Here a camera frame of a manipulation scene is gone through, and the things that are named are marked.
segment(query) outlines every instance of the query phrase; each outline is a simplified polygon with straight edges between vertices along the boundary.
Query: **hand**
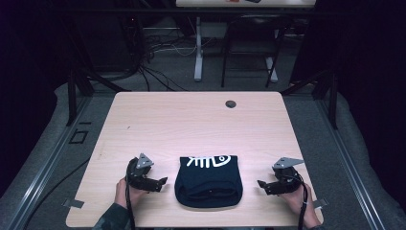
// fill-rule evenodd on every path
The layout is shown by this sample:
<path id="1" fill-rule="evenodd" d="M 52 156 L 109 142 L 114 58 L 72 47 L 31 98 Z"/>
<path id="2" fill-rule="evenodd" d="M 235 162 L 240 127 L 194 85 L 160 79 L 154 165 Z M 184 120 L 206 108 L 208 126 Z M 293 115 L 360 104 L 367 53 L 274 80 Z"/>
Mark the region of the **hand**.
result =
<path id="1" fill-rule="evenodd" d="M 312 228 L 317 225 L 321 225 L 322 223 L 317 219 L 316 212 L 314 211 L 313 205 L 313 198 L 311 195 L 311 188 L 307 184 L 305 184 L 307 188 L 308 198 L 307 198 L 307 207 L 304 213 L 304 226 L 306 228 Z M 300 186 L 295 192 L 289 194 L 281 194 L 282 197 L 287 204 L 289 205 L 290 209 L 296 215 L 301 213 L 302 204 L 304 202 L 304 187 Z"/>
<path id="2" fill-rule="evenodd" d="M 143 195 L 147 194 L 147 191 L 134 189 L 129 186 L 129 197 L 131 201 L 131 207 L 135 207 L 138 201 Z M 126 199 L 125 199 L 125 179 L 121 179 L 116 185 L 116 197 L 114 202 L 123 206 L 126 209 Z"/>

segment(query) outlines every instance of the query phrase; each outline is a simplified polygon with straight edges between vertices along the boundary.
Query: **white graphic print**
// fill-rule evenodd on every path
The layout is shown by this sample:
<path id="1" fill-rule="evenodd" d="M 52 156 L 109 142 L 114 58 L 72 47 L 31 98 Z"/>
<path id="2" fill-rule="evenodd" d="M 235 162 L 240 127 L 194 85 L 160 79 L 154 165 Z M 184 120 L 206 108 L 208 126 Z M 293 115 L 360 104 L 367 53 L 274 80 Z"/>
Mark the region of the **white graphic print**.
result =
<path id="1" fill-rule="evenodd" d="M 194 161 L 194 165 L 197 167 L 198 163 L 200 162 L 200 168 L 204 168 L 206 163 L 206 168 L 210 167 L 210 162 L 212 162 L 213 167 L 220 167 L 226 165 L 230 162 L 231 156 L 200 156 L 200 157 L 189 157 L 189 162 L 186 165 L 187 167 L 192 164 Z"/>

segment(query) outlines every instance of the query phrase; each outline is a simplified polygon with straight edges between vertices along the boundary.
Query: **black folded shirt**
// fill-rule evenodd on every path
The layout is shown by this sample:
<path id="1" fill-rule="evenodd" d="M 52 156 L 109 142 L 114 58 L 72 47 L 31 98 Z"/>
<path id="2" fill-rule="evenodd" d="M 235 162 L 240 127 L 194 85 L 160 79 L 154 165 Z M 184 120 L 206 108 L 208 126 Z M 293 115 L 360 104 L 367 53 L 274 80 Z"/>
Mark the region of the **black folded shirt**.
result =
<path id="1" fill-rule="evenodd" d="M 233 206 L 242 197 L 237 157 L 180 157 L 175 181 L 177 200 L 193 208 Z"/>

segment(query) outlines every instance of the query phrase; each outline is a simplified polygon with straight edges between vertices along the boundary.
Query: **white fish skeleton print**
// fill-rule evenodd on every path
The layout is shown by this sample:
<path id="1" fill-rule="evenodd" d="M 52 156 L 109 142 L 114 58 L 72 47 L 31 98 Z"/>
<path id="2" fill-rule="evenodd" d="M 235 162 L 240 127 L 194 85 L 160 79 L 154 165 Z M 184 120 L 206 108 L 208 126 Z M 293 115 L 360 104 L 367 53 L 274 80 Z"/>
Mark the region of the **white fish skeleton print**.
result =
<path id="1" fill-rule="evenodd" d="M 221 167 L 227 165 L 231 160 L 231 156 L 200 156 L 200 157 L 189 157 L 189 162 L 186 165 L 189 167 L 193 162 L 196 167 L 200 165 L 200 168 L 209 167 Z"/>

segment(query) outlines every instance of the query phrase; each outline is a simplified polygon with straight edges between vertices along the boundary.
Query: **wooden tabletop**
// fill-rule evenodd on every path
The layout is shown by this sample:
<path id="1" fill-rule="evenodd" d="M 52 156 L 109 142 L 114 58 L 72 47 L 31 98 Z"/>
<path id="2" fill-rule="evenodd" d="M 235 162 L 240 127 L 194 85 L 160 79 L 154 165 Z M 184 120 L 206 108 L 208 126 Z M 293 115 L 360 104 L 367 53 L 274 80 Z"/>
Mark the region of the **wooden tabletop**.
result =
<path id="1" fill-rule="evenodd" d="M 236 106 L 226 106 L 234 101 Z M 303 159 L 282 96 L 277 92 L 124 92 L 116 95 L 71 208 L 70 227 L 93 226 L 114 200 L 128 162 L 143 152 L 155 164 L 149 178 L 168 177 L 161 193 L 134 210 L 138 227 L 293 226 L 298 217 L 266 195 L 257 180 L 275 182 L 281 157 Z M 180 156 L 237 155 L 243 184 L 233 207 L 194 209 L 174 194 Z M 294 167 L 311 186 L 305 164 Z M 317 215 L 321 221 L 320 210 Z"/>
<path id="2" fill-rule="evenodd" d="M 316 0 L 261 0 L 253 3 L 246 0 L 176 0 L 177 7 L 198 8 L 312 8 Z"/>

